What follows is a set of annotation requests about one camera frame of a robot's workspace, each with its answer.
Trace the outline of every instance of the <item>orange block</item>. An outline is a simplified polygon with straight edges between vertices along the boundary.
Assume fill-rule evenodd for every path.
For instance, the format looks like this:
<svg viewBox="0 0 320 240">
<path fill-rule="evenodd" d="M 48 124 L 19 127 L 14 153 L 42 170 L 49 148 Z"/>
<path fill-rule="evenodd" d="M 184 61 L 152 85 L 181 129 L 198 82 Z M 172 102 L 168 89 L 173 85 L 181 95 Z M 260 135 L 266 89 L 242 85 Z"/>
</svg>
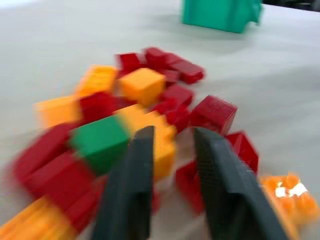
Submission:
<svg viewBox="0 0 320 240">
<path fill-rule="evenodd" d="M 74 240 L 76 231 L 63 213 L 45 197 L 0 228 L 1 240 Z"/>
<path fill-rule="evenodd" d="M 167 124 L 163 115 L 153 111 L 146 113 L 141 105 L 136 104 L 116 111 L 120 121 L 129 129 L 132 136 L 136 131 L 154 126 L 154 180 L 157 182 L 170 175 L 175 162 L 176 143 L 174 137 L 176 128 Z"/>
<path fill-rule="evenodd" d="M 62 123 L 73 123 L 81 119 L 80 106 L 74 96 L 63 96 L 35 104 L 45 128 Z"/>
<path fill-rule="evenodd" d="M 261 183 L 290 239 L 299 239 L 298 229 L 320 217 L 317 201 L 297 175 L 265 176 Z"/>
<path fill-rule="evenodd" d="M 165 89 L 165 76 L 149 68 L 140 68 L 119 79 L 123 95 L 144 107 L 156 103 Z"/>
<path fill-rule="evenodd" d="M 86 97 L 98 92 L 111 93 L 118 70 L 114 66 L 93 65 L 75 90 L 77 97 Z"/>
</svg>

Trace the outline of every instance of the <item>teal block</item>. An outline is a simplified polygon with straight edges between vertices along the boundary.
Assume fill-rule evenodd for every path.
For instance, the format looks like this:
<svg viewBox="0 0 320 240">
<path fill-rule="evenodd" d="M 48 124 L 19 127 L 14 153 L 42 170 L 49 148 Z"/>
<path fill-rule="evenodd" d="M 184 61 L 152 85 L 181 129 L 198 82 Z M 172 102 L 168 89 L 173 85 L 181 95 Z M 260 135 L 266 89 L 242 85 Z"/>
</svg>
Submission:
<svg viewBox="0 0 320 240">
<path fill-rule="evenodd" d="M 184 0 L 182 22 L 243 33 L 249 22 L 260 23 L 261 0 Z"/>
<path fill-rule="evenodd" d="M 129 139 L 116 116 L 109 116 L 73 130 L 69 144 L 99 176 L 126 152 Z"/>
</svg>

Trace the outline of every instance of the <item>white table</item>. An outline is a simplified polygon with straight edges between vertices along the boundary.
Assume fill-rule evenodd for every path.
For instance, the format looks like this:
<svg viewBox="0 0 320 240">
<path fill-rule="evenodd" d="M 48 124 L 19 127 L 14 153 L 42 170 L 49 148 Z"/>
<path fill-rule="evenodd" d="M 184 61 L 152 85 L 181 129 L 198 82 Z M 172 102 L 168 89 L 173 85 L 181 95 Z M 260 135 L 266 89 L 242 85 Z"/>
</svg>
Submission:
<svg viewBox="0 0 320 240">
<path fill-rule="evenodd" d="M 89 65 L 110 65 L 114 54 L 148 46 L 205 67 L 206 79 L 189 86 L 197 93 L 195 104 L 212 94 L 237 105 L 232 131 L 246 130 L 261 156 L 260 173 L 294 171 L 320 201 L 319 13 L 265 6 L 261 26 L 239 35 L 181 24 L 177 0 L 3 5 L 0 224 L 31 202 L 9 169 L 13 157 L 39 133 L 32 104 L 71 93 Z M 190 133 L 182 134 L 179 143 Z M 180 144 L 177 164 L 192 154 L 192 141 Z M 204 239 L 202 225 L 203 216 L 196 218 L 171 187 L 153 218 L 152 239 Z M 309 227 L 302 239 L 320 239 L 319 226 Z"/>
</svg>

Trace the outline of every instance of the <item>pile of blocks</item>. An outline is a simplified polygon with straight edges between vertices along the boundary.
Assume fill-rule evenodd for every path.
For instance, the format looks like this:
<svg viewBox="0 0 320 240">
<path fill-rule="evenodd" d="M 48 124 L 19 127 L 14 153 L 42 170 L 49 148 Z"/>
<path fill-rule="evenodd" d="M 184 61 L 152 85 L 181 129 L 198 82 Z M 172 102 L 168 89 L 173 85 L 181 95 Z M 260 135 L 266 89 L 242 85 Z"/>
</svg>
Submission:
<svg viewBox="0 0 320 240">
<path fill-rule="evenodd" d="M 118 54 L 116 60 L 118 67 L 92 66 L 71 95 L 36 104 L 45 131 L 14 162 L 15 177 L 37 200 L 26 211 L 36 214 L 40 203 L 55 206 L 59 216 L 54 218 L 69 222 L 69 236 L 79 234 L 95 218 L 109 171 L 134 134 L 146 126 L 155 127 L 154 184 L 171 175 L 175 136 L 191 126 L 225 136 L 234 152 L 255 173 L 258 170 L 259 157 L 246 134 L 227 134 L 236 106 L 209 95 L 190 110 L 194 93 L 185 84 L 203 79 L 202 67 L 156 47 L 142 54 Z M 121 96 L 114 94 L 116 83 Z M 176 185 L 201 213 L 204 208 L 194 162 L 176 171 Z M 153 212 L 159 206 L 159 194 L 153 192 Z"/>
</svg>

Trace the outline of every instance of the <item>gray surface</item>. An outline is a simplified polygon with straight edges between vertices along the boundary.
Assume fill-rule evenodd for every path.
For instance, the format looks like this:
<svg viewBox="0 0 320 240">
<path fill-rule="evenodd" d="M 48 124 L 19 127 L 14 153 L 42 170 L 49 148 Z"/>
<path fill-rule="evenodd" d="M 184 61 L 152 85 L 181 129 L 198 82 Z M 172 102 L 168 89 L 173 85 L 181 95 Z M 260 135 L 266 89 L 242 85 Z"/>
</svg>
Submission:
<svg viewBox="0 0 320 240">
<path fill-rule="evenodd" d="M 147 46 L 205 67 L 206 79 L 190 86 L 195 103 L 213 94 L 237 105 L 232 130 L 245 129 L 251 137 L 260 173 L 297 172 L 319 200 L 319 13 L 266 6 L 261 27 L 238 35 L 180 24 L 177 0 L 47 0 L 3 7 L 0 224 L 30 203 L 11 180 L 8 163 L 39 130 L 32 104 L 71 93 L 90 64 L 113 64 L 113 54 Z M 184 141 L 178 165 L 192 152 L 192 142 Z M 171 187 L 153 218 L 152 239 L 204 239 L 203 222 Z M 319 228 L 311 226 L 302 239 L 320 239 Z"/>
</svg>

